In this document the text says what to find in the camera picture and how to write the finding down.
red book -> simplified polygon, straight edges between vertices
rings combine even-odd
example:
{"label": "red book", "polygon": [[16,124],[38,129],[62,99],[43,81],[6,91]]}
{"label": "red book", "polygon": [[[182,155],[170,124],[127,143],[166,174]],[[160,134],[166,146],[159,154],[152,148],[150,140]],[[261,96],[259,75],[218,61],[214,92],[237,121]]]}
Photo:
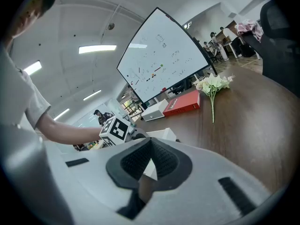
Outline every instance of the red book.
{"label": "red book", "polygon": [[194,90],[180,97],[174,98],[163,111],[165,116],[171,116],[178,113],[200,108],[200,94],[198,90]]}

desk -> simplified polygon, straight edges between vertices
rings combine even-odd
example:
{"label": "desk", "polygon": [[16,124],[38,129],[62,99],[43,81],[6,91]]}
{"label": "desk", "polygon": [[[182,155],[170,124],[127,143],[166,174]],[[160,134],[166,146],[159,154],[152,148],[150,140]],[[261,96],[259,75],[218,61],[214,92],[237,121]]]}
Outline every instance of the desk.
{"label": "desk", "polygon": [[182,143],[221,154],[277,191],[298,163],[300,100],[243,67],[231,66],[220,76],[232,74],[231,88],[215,97],[214,124],[210,99],[201,94],[200,109],[148,122],[138,119],[137,127],[145,132],[170,128]]}
{"label": "desk", "polygon": [[233,52],[233,54],[234,54],[234,57],[235,57],[235,58],[238,58],[238,57],[236,56],[236,54],[235,54],[235,50],[233,49],[231,43],[232,43],[232,42],[227,42],[227,43],[223,44],[222,46],[225,47],[225,46],[228,46],[228,45],[229,45],[230,48],[231,48],[231,50],[232,50],[232,52]]}

black and white marker cube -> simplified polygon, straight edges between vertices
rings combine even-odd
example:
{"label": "black and white marker cube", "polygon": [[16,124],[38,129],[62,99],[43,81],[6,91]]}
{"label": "black and white marker cube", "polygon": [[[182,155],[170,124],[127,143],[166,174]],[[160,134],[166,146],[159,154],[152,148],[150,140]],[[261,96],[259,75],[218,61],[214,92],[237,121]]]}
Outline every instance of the black and white marker cube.
{"label": "black and white marker cube", "polygon": [[106,121],[99,136],[108,146],[114,146],[125,142],[130,122],[120,116],[114,116]]}

black chair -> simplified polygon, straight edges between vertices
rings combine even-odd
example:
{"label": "black chair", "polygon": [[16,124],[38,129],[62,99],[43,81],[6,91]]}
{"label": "black chair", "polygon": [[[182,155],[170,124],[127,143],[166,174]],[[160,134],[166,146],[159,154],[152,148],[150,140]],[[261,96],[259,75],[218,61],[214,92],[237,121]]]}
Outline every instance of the black chair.
{"label": "black chair", "polygon": [[261,9],[264,34],[261,47],[251,45],[263,58],[262,74],[300,97],[300,47],[290,33],[290,25],[274,0]]}
{"label": "black chair", "polygon": [[262,44],[256,40],[252,32],[245,32],[240,37],[263,58]]}
{"label": "black chair", "polygon": [[187,78],[187,79],[184,79],[183,81],[178,82],[175,85],[173,85],[170,88],[171,91],[169,91],[168,93],[172,92],[172,93],[177,95],[177,94],[179,94],[179,93],[181,93],[181,92],[183,92],[183,91],[185,91],[185,90],[187,90],[191,87],[192,87],[192,83],[190,82],[189,78]]}

white ceiling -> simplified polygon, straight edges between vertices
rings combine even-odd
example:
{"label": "white ceiling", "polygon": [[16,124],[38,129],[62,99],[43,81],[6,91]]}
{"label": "white ceiling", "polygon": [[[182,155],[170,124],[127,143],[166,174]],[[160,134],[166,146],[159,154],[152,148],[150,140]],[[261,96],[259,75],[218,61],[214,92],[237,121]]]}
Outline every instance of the white ceiling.
{"label": "white ceiling", "polygon": [[[116,69],[122,54],[144,19],[166,1],[173,0],[57,0],[14,41],[12,59],[23,69],[40,60],[42,69],[31,79],[52,105],[53,117],[67,108],[87,106],[100,96],[116,98],[124,83]],[[106,29],[109,22],[115,23],[113,30]],[[117,48],[78,54],[79,46],[96,44]],[[101,93],[83,101],[100,89]]]}

